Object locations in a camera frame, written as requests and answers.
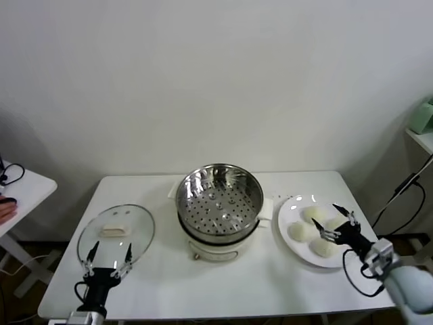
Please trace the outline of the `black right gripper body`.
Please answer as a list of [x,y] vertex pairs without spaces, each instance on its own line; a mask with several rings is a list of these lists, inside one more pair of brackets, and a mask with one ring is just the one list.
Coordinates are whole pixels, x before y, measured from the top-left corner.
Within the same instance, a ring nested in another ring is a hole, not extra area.
[[352,225],[349,221],[335,229],[339,235],[335,239],[336,244],[348,245],[360,258],[364,260],[372,248],[372,242],[361,234],[359,224]]

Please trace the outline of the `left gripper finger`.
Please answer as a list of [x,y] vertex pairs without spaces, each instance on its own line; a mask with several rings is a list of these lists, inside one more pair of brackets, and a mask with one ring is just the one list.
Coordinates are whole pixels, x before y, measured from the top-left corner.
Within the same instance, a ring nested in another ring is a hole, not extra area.
[[85,276],[94,276],[93,261],[94,261],[94,258],[96,256],[96,252],[98,250],[98,247],[99,247],[99,241],[97,241],[94,244],[93,248],[87,254],[87,258],[83,263],[83,266],[85,269]]
[[113,272],[113,276],[126,276],[132,269],[132,264],[132,244],[130,243],[124,258],[124,262],[116,268],[116,270]]

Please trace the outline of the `person hand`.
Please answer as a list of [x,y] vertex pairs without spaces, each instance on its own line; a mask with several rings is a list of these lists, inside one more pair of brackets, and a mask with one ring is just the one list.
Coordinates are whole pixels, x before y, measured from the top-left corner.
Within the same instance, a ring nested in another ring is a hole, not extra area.
[[0,224],[4,224],[16,215],[17,204],[14,202],[2,203],[0,205]]

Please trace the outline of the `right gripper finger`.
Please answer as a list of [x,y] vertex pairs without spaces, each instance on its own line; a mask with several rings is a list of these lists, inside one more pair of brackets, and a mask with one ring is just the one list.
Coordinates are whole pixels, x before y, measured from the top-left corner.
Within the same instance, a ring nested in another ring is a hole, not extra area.
[[355,218],[355,214],[353,211],[348,211],[346,208],[333,203],[332,206],[343,216],[345,216],[345,218],[347,218],[348,222],[350,223],[350,226],[359,230],[359,222],[356,220]]
[[317,230],[319,231],[319,235],[322,239],[328,241],[328,242],[332,242],[332,243],[338,243],[341,233],[334,231],[334,230],[329,230],[325,227],[323,227],[316,219],[312,218],[311,219],[315,225],[315,227],[317,228]]

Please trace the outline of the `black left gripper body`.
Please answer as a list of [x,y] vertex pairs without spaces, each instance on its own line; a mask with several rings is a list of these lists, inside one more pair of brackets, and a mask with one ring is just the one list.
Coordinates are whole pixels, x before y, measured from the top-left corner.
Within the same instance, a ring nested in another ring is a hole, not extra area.
[[85,285],[86,293],[81,296],[76,292],[76,297],[81,302],[78,311],[105,311],[105,304],[111,288],[117,286],[117,278],[111,276],[114,269],[97,267],[94,276],[84,276],[83,281],[77,282],[76,286]]

